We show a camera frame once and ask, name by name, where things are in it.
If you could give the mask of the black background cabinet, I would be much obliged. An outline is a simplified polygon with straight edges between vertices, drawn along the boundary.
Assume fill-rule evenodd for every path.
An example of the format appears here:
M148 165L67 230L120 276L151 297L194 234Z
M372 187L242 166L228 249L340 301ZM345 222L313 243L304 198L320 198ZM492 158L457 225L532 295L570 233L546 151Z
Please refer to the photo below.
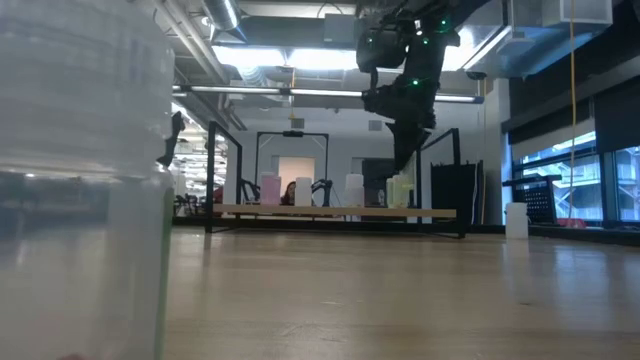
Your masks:
M386 206L387 179L395 174L392 159L367 158L362 162L366 207Z

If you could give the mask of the long ceiling light tube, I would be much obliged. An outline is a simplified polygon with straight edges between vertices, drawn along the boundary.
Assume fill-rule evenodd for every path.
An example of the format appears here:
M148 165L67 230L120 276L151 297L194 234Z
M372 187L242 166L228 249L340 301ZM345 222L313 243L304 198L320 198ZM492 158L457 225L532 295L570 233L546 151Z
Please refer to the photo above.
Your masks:
M174 94L178 93L221 93L241 95L281 95L281 96L318 96L335 98L361 98L362 91L320 90L306 88L269 88L269 87L236 87L205 85L173 85ZM435 101L440 103L482 104L481 96L453 95L437 93Z

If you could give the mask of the grey ceiling box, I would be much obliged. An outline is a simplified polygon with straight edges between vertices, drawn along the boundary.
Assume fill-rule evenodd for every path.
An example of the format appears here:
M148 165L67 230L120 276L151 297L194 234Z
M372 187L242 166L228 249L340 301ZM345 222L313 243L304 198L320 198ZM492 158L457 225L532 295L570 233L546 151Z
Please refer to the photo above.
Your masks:
M326 14L323 40L328 43L347 44L355 38L356 18L353 15Z

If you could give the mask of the black perforated metal stand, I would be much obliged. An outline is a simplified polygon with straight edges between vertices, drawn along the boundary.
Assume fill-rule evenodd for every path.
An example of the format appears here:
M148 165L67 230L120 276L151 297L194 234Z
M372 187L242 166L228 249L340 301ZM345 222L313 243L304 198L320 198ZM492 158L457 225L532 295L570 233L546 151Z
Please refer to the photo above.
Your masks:
M551 226L557 224L554 181L561 179L560 175L532 175L504 181L502 186L511 188L514 202L526 204L531 224Z

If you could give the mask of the black standing panel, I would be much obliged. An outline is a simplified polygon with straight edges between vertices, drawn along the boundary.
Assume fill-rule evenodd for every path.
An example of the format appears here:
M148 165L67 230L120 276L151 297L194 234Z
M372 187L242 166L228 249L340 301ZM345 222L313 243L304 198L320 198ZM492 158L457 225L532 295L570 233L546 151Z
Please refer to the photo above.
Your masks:
M430 170L431 207L456 209L459 218L478 225L481 220L483 162L432 164Z

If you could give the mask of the green plant in white pot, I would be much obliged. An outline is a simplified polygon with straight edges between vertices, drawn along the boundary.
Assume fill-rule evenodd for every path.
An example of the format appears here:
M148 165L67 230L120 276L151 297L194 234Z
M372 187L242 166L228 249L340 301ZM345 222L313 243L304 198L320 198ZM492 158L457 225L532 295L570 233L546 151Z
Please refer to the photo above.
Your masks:
M157 159L157 162L165 167L169 167L173 161L178 137L185 130L185 123L181 111L175 112L171 117L171 135L165 140L164 154Z

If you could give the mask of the large bottle with mixed pills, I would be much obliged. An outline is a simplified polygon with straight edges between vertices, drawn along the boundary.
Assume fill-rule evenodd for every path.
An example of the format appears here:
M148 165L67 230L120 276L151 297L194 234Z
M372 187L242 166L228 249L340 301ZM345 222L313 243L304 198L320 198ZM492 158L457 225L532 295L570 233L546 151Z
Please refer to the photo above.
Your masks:
M127 0L0 0L0 360L161 360L174 55Z

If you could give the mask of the black background gantry frame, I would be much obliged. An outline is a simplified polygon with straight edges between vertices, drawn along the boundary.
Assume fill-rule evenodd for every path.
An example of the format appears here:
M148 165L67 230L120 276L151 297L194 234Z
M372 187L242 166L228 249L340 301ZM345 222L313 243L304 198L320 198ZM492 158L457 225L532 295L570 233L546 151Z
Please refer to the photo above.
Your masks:
M258 172L260 170L259 156L260 156L261 147L263 145L266 145L266 142L262 143L260 140L263 135L269 135L269 136L275 135L275 136L282 136L286 138L322 137L325 140L325 145L323 147L325 151L325 167L324 167L325 179L324 180L328 180L329 144L330 144L330 135L328 133L308 133L308 132L296 131L296 130L287 130L282 132L258 131L256 133L256 140L255 140L254 183L256 183L258 180Z

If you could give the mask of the large bottle with pink pills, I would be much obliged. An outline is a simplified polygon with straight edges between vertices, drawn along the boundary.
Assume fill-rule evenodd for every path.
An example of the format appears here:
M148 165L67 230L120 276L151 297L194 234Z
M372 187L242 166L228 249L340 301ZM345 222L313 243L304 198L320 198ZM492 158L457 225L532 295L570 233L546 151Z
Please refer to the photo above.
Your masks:
M364 177L362 174L348 174L345 184L345 202L348 207L363 207L365 203Z

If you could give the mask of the silver ceiling duct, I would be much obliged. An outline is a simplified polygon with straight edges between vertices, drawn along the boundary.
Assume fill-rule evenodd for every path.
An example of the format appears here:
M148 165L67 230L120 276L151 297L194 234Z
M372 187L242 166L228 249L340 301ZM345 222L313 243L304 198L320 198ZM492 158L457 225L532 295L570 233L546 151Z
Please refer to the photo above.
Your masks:
M217 30L233 30L240 24L241 11L236 0L202 0L202 6Z

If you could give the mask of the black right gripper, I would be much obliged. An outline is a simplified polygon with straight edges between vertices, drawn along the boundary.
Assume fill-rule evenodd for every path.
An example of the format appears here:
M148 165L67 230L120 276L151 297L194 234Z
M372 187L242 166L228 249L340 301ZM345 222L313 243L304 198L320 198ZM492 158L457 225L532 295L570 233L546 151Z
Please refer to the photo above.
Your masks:
M436 82L394 82L394 123L388 123L394 140L394 169L403 170L436 127L434 110Z

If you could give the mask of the large white pill bottle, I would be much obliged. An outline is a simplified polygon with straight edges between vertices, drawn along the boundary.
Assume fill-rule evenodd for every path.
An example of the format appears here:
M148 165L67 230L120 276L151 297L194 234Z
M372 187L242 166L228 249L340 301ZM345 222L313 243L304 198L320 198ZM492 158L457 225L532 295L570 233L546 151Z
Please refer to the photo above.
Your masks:
M505 207L506 224L505 233L508 239L527 239L529 237L529 218L527 216L527 204L511 202Z
M310 207L312 205L312 179L297 177L294 205L296 207Z

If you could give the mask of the white ceiling air unit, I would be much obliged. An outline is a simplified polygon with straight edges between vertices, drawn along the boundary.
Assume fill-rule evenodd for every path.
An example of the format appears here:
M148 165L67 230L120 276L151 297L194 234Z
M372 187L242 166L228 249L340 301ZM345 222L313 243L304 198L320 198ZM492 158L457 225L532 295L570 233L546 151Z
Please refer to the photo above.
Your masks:
M542 25L609 26L613 22L612 0L541 0Z

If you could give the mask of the wooden shelf with black frame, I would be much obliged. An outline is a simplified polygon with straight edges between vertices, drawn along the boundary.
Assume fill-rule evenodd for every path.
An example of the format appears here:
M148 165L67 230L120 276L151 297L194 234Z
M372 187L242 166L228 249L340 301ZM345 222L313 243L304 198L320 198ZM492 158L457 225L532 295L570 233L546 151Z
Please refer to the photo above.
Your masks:
M236 165L236 194L235 204L221 204L215 209L214 202L214 160L215 160L215 140L217 133L230 141L237 150ZM211 121L207 131L207 178L205 196L205 219L204 229L207 234L213 232L214 214L216 212L231 212L239 214L291 214L291 215L313 215L313 216L379 216L379 217L416 217L416 218L448 218L453 220L454 229L459 239L463 239L469 231L470 223L466 218L459 218L457 209L389 209L389 208L367 208L367 207L317 207L317 206L279 206L279 205L241 205L241 180L242 180L242 145L221 125Z

